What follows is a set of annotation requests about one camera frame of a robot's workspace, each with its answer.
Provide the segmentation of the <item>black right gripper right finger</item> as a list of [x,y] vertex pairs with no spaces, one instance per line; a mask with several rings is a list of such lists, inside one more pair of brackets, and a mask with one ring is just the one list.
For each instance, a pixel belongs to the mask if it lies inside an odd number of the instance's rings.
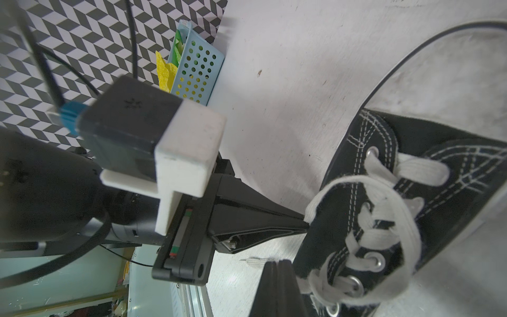
[[277,264],[277,316],[310,316],[299,289],[292,262],[289,260],[282,260]]

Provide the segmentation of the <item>light blue plastic basket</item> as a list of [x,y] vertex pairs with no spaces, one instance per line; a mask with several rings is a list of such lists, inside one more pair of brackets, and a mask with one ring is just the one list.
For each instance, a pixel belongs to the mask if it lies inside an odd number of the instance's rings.
[[191,21],[178,23],[183,50],[170,93],[206,106],[224,62],[224,54],[203,39]]

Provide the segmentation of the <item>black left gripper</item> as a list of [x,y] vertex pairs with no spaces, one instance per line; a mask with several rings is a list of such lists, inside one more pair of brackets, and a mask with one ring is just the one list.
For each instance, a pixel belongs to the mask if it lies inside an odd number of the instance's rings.
[[234,177],[218,158],[205,195],[183,195],[151,271],[153,279],[204,286],[215,253],[237,254],[272,239],[305,233],[296,211],[272,202]]

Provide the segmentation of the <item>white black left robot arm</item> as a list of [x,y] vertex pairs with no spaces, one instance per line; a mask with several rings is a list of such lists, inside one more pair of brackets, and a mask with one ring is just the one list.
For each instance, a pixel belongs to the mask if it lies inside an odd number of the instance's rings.
[[205,285],[216,252],[308,230],[301,214],[244,184],[221,157],[205,195],[184,195],[165,235],[154,231],[158,199],[105,186],[99,174],[89,158],[1,130],[1,255],[50,258],[3,277],[2,288],[54,273],[103,244],[158,246],[153,278]]

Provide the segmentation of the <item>black canvas sneaker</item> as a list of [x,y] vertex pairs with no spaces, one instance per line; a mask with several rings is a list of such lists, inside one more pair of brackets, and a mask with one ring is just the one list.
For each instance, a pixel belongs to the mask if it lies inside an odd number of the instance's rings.
[[506,22],[442,31],[366,97],[293,262],[310,316],[372,316],[506,207]]

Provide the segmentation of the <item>green toy lettuce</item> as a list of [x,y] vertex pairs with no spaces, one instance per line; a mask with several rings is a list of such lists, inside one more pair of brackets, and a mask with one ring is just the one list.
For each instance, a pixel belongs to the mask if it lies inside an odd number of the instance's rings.
[[179,30],[177,30],[175,37],[174,37],[173,51],[172,51],[172,57],[171,57],[171,59],[172,59],[171,63],[174,64],[176,67],[178,67],[180,64],[183,50],[184,50],[184,43],[182,41],[182,37],[181,37]]

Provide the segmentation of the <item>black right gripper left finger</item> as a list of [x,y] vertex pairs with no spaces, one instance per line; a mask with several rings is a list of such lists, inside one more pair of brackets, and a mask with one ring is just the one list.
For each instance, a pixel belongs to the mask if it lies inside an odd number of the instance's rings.
[[260,278],[249,317],[277,316],[277,262],[267,262]]

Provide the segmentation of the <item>white shoelace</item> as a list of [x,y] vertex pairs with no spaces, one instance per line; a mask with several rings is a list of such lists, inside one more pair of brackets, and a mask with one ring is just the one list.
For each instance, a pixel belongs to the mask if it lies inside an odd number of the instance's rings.
[[306,208],[305,222],[316,218],[318,204],[334,187],[340,184],[362,184],[367,198],[373,206],[362,206],[358,225],[363,232],[357,238],[349,232],[345,239],[348,252],[344,267],[358,272],[379,273],[387,266],[382,252],[400,245],[403,263],[384,281],[370,291],[355,276],[339,276],[329,284],[327,271],[331,257],[320,269],[312,270],[308,277],[297,277],[302,295],[310,295],[317,309],[324,308],[330,316],[338,316],[340,305],[367,306],[397,297],[404,292],[421,257],[421,235],[415,218],[425,205],[417,197],[404,199],[394,187],[402,178],[427,186],[442,186],[450,176],[450,169],[442,162],[405,155],[404,160],[393,171],[387,169],[379,159],[376,147],[368,149],[364,161],[365,175],[343,176],[331,181],[321,190]]

